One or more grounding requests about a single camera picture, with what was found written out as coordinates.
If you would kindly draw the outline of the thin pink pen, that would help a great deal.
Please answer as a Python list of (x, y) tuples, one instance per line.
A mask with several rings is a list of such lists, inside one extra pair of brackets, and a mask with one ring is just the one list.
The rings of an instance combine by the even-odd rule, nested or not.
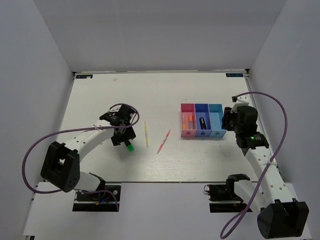
[(158, 150), (157, 150), (157, 152), (156, 152), (157, 155), (158, 155), (158, 154), (160, 153), (160, 151), (162, 150), (162, 148), (163, 148), (164, 144), (166, 143), (166, 141), (167, 141), (170, 133), (171, 133), (171, 129), (168, 130), (168, 132), (166, 133), (163, 141), (161, 142), (161, 144), (160, 144), (160, 146), (159, 146), (159, 148), (158, 148)]

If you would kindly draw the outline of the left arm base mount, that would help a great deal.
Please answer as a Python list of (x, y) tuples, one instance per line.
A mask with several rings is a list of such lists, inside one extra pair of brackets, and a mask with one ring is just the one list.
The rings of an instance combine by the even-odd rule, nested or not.
[(73, 212), (117, 212), (114, 198), (108, 192), (84, 194), (77, 191), (74, 197)]

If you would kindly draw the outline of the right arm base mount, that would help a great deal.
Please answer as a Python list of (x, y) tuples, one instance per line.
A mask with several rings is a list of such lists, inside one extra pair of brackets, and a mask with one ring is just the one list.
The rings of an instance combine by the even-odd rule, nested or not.
[(203, 187), (205, 193), (209, 195), (210, 213), (240, 213), (247, 204), (235, 193), (235, 183), (239, 181), (249, 181), (246, 174), (229, 175), (224, 184), (206, 184)]

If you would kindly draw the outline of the orange highlighter pink cap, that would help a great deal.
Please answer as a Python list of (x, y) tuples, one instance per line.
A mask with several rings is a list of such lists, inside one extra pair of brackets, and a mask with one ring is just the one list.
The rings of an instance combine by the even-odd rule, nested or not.
[(188, 130), (188, 114), (183, 114), (181, 116), (181, 120), (182, 120), (182, 129), (183, 130)]

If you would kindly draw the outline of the black marker green cap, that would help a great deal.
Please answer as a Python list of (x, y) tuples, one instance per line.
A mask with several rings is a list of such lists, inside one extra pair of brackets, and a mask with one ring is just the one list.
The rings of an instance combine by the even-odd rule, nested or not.
[(126, 142), (125, 146), (127, 147), (129, 152), (133, 152), (135, 150), (134, 146), (130, 142)]

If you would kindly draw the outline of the black marker purple cap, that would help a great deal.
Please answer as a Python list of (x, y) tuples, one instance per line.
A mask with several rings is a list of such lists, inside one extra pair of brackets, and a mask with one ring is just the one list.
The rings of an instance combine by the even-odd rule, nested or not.
[(202, 130), (206, 130), (207, 129), (206, 122), (205, 122), (205, 119), (203, 117), (199, 118), (199, 124), (200, 124), (200, 128)]

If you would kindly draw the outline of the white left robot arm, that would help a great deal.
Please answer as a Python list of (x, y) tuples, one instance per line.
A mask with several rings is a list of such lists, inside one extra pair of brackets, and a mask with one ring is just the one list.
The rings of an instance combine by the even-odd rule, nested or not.
[(132, 119), (138, 111), (128, 104), (118, 104), (119, 109), (101, 115), (89, 130), (63, 143), (54, 141), (48, 147), (40, 176), (61, 191), (72, 190), (89, 193), (99, 200), (105, 196), (106, 181), (93, 173), (81, 171), (81, 161), (98, 145), (111, 140), (113, 146), (125, 144), (134, 150), (131, 141), (136, 137)]

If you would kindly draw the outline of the orange capped clear highlighter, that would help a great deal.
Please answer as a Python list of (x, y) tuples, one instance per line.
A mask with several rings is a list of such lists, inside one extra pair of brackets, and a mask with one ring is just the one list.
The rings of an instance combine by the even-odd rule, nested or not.
[(194, 129), (194, 118), (192, 114), (188, 115), (188, 127), (190, 130)]

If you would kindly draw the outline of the thin yellow pen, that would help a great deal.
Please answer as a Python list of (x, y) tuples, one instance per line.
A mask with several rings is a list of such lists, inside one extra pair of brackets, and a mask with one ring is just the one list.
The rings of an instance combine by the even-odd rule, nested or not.
[(148, 138), (148, 127), (147, 127), (147, 122), (144, 121), (144, 133), (145, 133), (145, 143), (146, 147), (149, 147), (149, 138)]

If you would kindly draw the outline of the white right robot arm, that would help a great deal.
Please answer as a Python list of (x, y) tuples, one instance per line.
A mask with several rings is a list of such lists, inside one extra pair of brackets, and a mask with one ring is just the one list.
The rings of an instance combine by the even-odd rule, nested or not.
[(265, 239), (300, 237), (309, 208), (286, 187), (266, 137), (257, 131), (257, 119), (257, 110), (248, 105), (236, 110), (225, 107), (222, 117), (222, 128), (235, 133), (238, 147), (258, 178), (259, 188), (249, 206), (258, 211), (257, 226)]

